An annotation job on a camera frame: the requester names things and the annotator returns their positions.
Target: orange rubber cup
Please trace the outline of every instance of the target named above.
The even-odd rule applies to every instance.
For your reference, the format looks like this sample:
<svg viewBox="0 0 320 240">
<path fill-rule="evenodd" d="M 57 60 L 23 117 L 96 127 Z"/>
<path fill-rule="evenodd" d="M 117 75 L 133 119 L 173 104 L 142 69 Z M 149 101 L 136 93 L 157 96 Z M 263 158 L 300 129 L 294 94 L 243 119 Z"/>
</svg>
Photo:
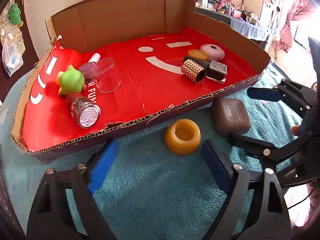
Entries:
<svg viewBox="0 0 320 240">
<path fill-rule="evenodd" d="M 189 155 L 195 152 L 201 141 L 197 124 L 189 119 L 180 119 L 167 129 L 164 141 L 166 146 L 177 155 Z"/>
<path fill-rule="evenodd" d="M 205 54 L 202 50 L 199 49 L 191 49 L 188 51 L 188 56 L 189 57 L 194 57 L 199 60 L 204 60 L 206 61 L 208 59 L 208 55 Z"/>
</svg>

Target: teal towel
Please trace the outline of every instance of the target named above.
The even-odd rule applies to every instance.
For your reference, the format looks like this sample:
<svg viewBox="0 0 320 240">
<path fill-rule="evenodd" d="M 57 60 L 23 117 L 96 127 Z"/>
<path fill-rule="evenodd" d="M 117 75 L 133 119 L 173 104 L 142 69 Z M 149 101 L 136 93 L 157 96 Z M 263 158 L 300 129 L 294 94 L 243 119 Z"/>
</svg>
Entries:
<svg viewBox="0 0 320 240">
<path fill-rule="evenodd" d="M 271 88 L 282 77 L 278 70 L 270 66 L 255 86 Z M 10 199 L 25 231 L 33 197 L 44 171 L 48 167 L 58 171 L 71 169 L 79 162 L 86 162 L 98 149 L 95 147 L 74 153 L 51 164 L 41 163 L 27 154 L 22 155 L 7 131 L 12 125 L 19 93 L 26 78 L 15 84 L 0 111 L 4 176 Z M 300 123 L 300 117 L 282 102 L 253 100 L 248 98 L 246 91 L 243 89 L 229 96 L 240 99 L 247 108 L 252 128 L 246 135 L 270 141 L 277 147 L 292 141 L 294 137 L 290 128 Z M 117 139 L 118 156 L 102 188 L 93 197 L 119 240 L 202 239 L 226 198 L 225 193 L 217 188 L 199 151 L 182 157 L 166 148 L 165 129 L 177 119 L 188 118 L 196 122 L 202 141 L 211 139 L 220 151 L 229 155 L 233 163 L 261 171 L 259 161 L 247 157 L 243 150 L 231 147 L 225 137 L 216 133 L 209 107 L 201 107 Z M 288 163 L 286 161 L 279 166 L 284 167 Z M 77 229 L 85 233 L 72 191 L 67 192 Z M 249 192 L 235 232 L 243 227 L 251 195 L 252 192 Z"/>
</svg>

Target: cardboard box wall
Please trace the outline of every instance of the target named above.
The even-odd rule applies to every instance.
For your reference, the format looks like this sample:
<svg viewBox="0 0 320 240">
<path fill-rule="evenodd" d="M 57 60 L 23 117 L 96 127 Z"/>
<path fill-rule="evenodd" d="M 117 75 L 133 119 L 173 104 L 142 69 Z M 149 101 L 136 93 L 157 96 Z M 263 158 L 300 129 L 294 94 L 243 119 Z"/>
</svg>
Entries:
<svg viewBox="0 0 320 240">
<path fill-rule="evenodd" d="M 87 0 L 68 7 L 46 21 L 49 36 L 54 42 L 58 35 L 61 46 L 76 49 L 81 53 L 93 51 L 117 41 L 154 35 L 180 33 L 189 26 L 220 42 L 241 56 L 255 69 L 256 75 L 243 82 L 202 96 L 180 106 L 164 109 L 153 115 L 122 123 L 105 130 L 86 135 L 61 145 L 30 152 L 34 157 L 47 160 L 57 158 L 76 150 L 82 150 L 118 138 L 148 126 L 168 120 L 197 107 L 210 103 L 254 84 L 270 62 L 270 56 L 258 45 L 232 30 L 229 25 L 194 12 L 196 0 Z M 13 140 L 27 151 L 21 139 L 24 113 L 34 81 L 50 56 L 50 48 L 30 75 L 17 106 Z"/>
</svg>

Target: studded bottle cap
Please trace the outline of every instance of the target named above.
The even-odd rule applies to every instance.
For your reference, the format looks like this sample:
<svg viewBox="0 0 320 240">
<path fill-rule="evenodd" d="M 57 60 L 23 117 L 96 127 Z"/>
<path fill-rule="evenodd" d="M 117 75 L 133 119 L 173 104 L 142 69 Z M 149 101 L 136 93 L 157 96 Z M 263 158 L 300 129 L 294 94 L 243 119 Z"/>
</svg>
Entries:
<svg viewBox="0 0 320 240">
<path fill-rule="evenodd" d="M 181 71 L 196 84 L 205 77 L 205 69 L 191 59 L 183 63 Z"/>
</svg>

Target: blue tablecloth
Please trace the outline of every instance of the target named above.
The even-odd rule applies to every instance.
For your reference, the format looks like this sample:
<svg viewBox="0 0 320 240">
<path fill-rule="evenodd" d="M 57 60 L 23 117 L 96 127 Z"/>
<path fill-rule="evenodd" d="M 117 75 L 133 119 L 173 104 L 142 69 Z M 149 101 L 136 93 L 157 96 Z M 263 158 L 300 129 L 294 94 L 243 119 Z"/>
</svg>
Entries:
<svg viewBox="0 0 320 240">
<path fill-rule="evenodd" d="M 256 40 L 256 41 L 265 41 L 266 38 L 269 36 L 269 33 L 262 30 L 260 27 L 257 27 L 249 22 L 244 20 L 240 20 L 238 18 L 229 16 L 227 14 L 222 14 L 216 11 L 209 11 L 202 8 L 195 8 L 196 13 L 200 13 L 203 15 L 207 15 L 210 18 L 221 20 L 222 18 L 226 18 L 226 21 L 222 20 L 226 24 L 230 25 L 233 30 L 239 32 L 244 37 Z"/>
</svg>

